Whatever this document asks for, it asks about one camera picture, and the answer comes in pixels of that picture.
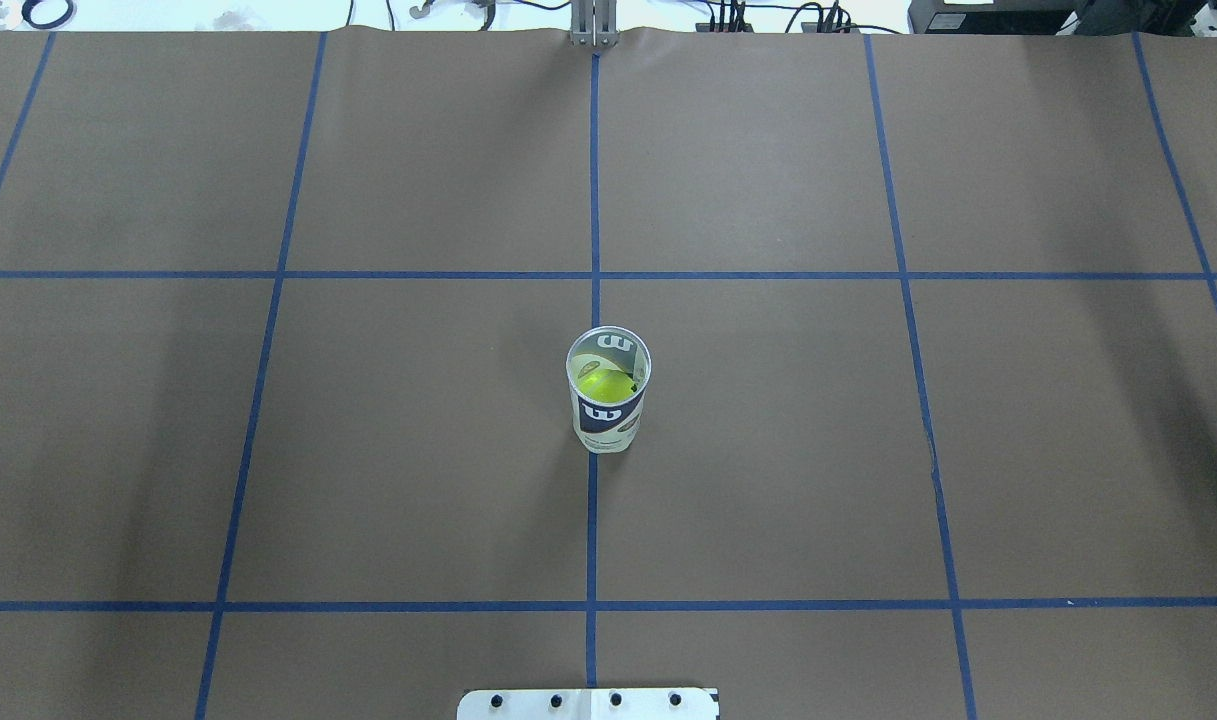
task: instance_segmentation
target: yellow-green tennis ball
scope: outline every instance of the yellow-green tennis ball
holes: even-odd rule
[[[577,389],[595,403],[621,403],[635,395],[635,381],[621,370],[599,369],[577,378]]]

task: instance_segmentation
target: wire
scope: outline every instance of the wire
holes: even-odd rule
[[[710,0],[701,0],[710,11],[710,32],[746,32],[746,9],[756,5],[746,5],[738,0],[719,0],[719,18],[714,18],[714,5]]]
[[[821,4],[819,4],[819,2],[804,2],[803,5],[800,5],[798,9],[795,9],[795,15],[791,15],[790,19],[786,23],[786,29],[783,30],[783,32],[790,32],[790,28],[795,27],[795,18],[800,17],[800,13],[803,13],[804,10],[807,10],[807,9],[817,9],[817,23],[818,23],[818,26],[826,18],[826,9],[823,9]]]
[[[710,6],[710,0],[680,0],[682,2],[703,2]],[[763,10],[797,10],[796,5],[762,5],[757,2],[746,2],[741,5],[742,9],[763,9]]]
[[[891,27],[882,27],[882,26],[868,26],[868,24],[839,26],[830,32],[845,32],[846,29],[882,29],[882,32],[891,32],[892,35],[902,35],[902,32],[899,29],[892,29]]]
[[[818,23],[815,32],[836,32],[835,28],[849,24],[851,22],[852,13],[841,9],[840,0],[835,0],[835,4],[831,5],[831,9],[826,12],[826,18]]]
[[[488,9],[484,10],[484,24],[479,27],[479,32],[493,27],[493,19],[497,19],[497,2],[489,2]]]
[[[572,4],[572,0],[567,0],[567,2],[565,2],[562,5],[543,5],[543,4],[539,4],[539,2],[534,2],[532,0],[509,0],[509,2],[515,4],[515,5],[527,5],[527,6],[529,6],[529,9],[562,10],[562,9],[567,9],[567,6]]]

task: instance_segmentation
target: cup rim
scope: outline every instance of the cup rim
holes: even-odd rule
[[[595,400],[593,396],[587,396],[584,392],[577,389],[577,383],[572,379],[572,351],[581,345],[582,341],[585,341],[593,334],[602,333],[604,331],[616,331],[626,334],[628,341],[634,341],[636,345],[639,345],[640,350],[644,350],[644,359],[647,361],[647,377],[645,377],[644,382],[639,384],[639,389],[633,392],[630,396],[621,403],[602,403]],[[577,341],[572,341],[572,345],[568,345],[568,355],[563,358],[563,377],[568,379],[568,387],[572,388],[572,392],[579,396],[581,400],[585,400],[587,403],[599,407],[621,407],[622,405],[634,403],[640,395],[644,395],[645,389],[647,389],[647,383],[654,381],[654,354],[647,350],[647,343],[645,343],[643,338],[636,336],[634,332],[621,327],[621,325],[599,325],[598,327],[589,328],[589,331],[577,336]]]

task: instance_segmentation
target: black cable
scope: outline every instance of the black cable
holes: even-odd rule
[[[790,32],[790,28],[795,27],[795,18],[800,17],[800,13],[803,13],[804,10],[807,10],[807,9],[817,9],[817,23],[818,24],[820,24],[824,21],[824,18],[826,18],[826,9],[823,9],[821,4],[819,4],[819,2],[804,2],[803,5],[800,5],[798,9],[795,9],[795,15],[791,15],[790,19],[786,23],[786,29],[783,30],[783,32]]]
[[[826,15],[824,15],[821,22],[817,23],[817,32],[831,32],[832,27],[842,24],[839,22],[839,9],[840,9],[840,2],[839,0],[835,0],[835,4],[831,5],[831,9],[826,11]]]
[[[539,2],[534,2],[532,0],[509,0],[509,1],[516,5],[527,5],[529,6],[529,9],[543,9],[543,10],[562,10],[567,9],[567,6],[572,4],[572,0],[568,0],[563,5],[543,5]]]
[[[484,10],[484,24],[479,28],[479,32],[493,27],[493,19],[497,19],[497,2],[489,2],[488,9]]]
[[[705,2],[710,5],[710,0],[680,0],[682,2]],[[763,5],[758,2],[746,2],[742,5],[745,9],[763,9],[763,10],[797,10],[797,5]]]
[[[835,0],[835,24],[831,26],[831,29],[839,26],[847,26],[847,24],[852,24],[852,13],[847,12],[847,10],[845,9],[841,9],[839,0]]]
[[[845,32],[846,29],[882,29],[882,32],[891,32],[892,35],[902,35],[899,29],[892,29],[891,27],[882,27],[882,26],[868,26],[868,24],[839,26],[831,32]]]
[[[65,26],[65,23],[67,23],[67,19],[71,18],[71,15],[74,15],[74,0],[65,0],[65,12],[61,13],[60,18],[52,19],[52,22],[50,23],[37,23],[35,19],[30,17],[30,12],[40,2],[41,0],[26,0],[22,4],[22,19],[26,19],[26,23],[32,28],[52,29],[55,27],[61,27]]]

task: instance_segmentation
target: grid line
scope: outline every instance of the grid line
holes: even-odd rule
[[[0,279],[277,279],[277,270],[0,270]],[[1008,272],[1006,270],[284,270],[284,279],[431,279],[431,281],[901,281],[916,282],[1207,282],[1217,272]]]
[[[929,383],[924,378],[922,353],[919,350],[919,324],[915,322],[915,304],[910,292],[910,274],[905,268],[905,246],[901,237],[901,218],[897,214],[897,192],[892,182],[892,159],[888,136],[884,129],[884,106],[879,102],[879,75],[874,64],[874,46],[870,36],[860,36],[865,46],[865,68],[870,81],[870,105],[874,108],[874,131],[879,141],[879,164],[884,170],[884,195],[888,202],[888,223],[892,227],[892,246],[897,255],[897,272],[901,275],[901,304],[905,306],[905,333],[910,342],[910,360],[915,369],[915,387],[919,392],[919,414],[924,424],[924,437],[929,441],[929,461],[933,502],[937,506],[937,533],[941,535],[942,564],[946,568],[946,591],[950,602],[959,601],[959,579],[955,574],[955,551],[950,546],[950,519],[946,514],[946,491],[941,484],[941,462],[937,460],[937,437],[933,433],[932,405],[929,404]],[[974,670],[968,659],[968,637],[964,632],[964,612],[950,607],[950,620],[955,629],[955,653],[959,657],[959,679],[964,693],[964,711],[968,720],[977,720],[977,702],[974,697]]]
[[[590,55],[590,327],[599,327],[599,54]],[[587,451],[587,687],[599,685],[599,456]]]
[[[1190,231],[1190,241],[1194,243],[1194,251],[1199,255],[1199,266],[1202,266],[1202,277],[1208,283],[1208,296],[1212,296],[1212,308],[1217,311],[1217,279],[1213,277],[1208,253],[1202,247],[1202,237],[1199,237],[1199,224],[1194,221],[1194,209],[1190,208],[1190,199],[1185,193],[1185,184],[1180,181],[1180,173],[1176,169],[1176,158],[1172,158],[1172,147],[1170,146],[1170,141],[1167,141],[1167,133],[1163,129],[1160,105],[1155,100],[1151,69],[1146,64],[1146,51],[1142,49],[1142,36],[1137,30],[1133,30],[1133,51],[1137,55],[1137,68],[1142,73],[1142,85],[1146,89],[1146,105],[1149,105],[1151,119],[1155,122],[1155,135],[1159,136],[1160,148],[1163,151],[1163,161],[1172,176],[1172,187],[1174,187],[1176,197],[1180,202],[1180,213],[1185,215],[1185,225]]]
[[[35,103],[35,96],[40,91],[40,81],[44,79],[44,71],[47,68],[47,60],[52,54],[52,45],[56,43],[55,32],[50,32],[47,35],[47,40],[44,41],[44,51],[40,54],[40,61],[38,61],[35,67],[35,75],[30,79],[30,86],[26,91],[26,100],[22,101],[22,109],[17,114],[13,135],[9,136],[9,146],[5,147],[4,158],[0,159],[0,192],[4,191],[4,179],[9,176],[9,168],[13,164],[13,153],[17,152],[17,142],[22,140],[22,129],[26,126],[26,119],[30,116],[30,106]]]
[[[0,600],[0,612],[213,612],[215,602],[119,600]],[[585,612],[579,600],[515,601],[228,601],[224,614],[471,614],[471,612]],[[596,600],[599,612],[897,612],[1090,611],[1125,607],[1217,607],[1217,596],[965,597],[908,600]]]
[[[260,398],[267,387],[267,370],[270,365],[270,348],[275,337],[275,324],[279,320],[279,299],[284,294],[284,270],[288,268],[288,248],[292,246],[293,223],[297,215],[297,196],[301,195],[301,179],[305,173],[305,152],[310,148],[310,129],[315,119],[315,100],[319,96],[320,75],[324,73],[324,54],[329,49],[329,34],[319,33],[319,45],[315,50],[315,69],[310,79],[310,95],[305,100],[305,119],[302,120],[301,142],[297,146],[297,167],[293,171],[292,191],[288,192],[288,209],[284,214],[284,240],[279,242],[279,264],[275,269],[275,285],[270,292],[270,309],[267,313],[267,331],[260,341],[260,360],[257,361],[257,377],[252,387],[252,403],[248,409],[248,427],[243,434],[243,455],[239,461],[239,478],[234,486],[234,499],[230,502],[230,523],[225,534],[225,551],[221,555],[221,573],[215,585],[215,607],[212,609],[209,642],[204,652],[204,673],[200,676],[198,698],[195,702],[195,720],[204,720],[207,697],[212,687],[212,669],[215,666],[215,652],[221,639],[221,620],[225,600],[230,587],[230,566],[234,563],[234,546],[239,539],[239,517],[243,512],[243,494],[248,486],[248,469],[252,465],[252,445],[257,437],[257,420],[260,416]]]

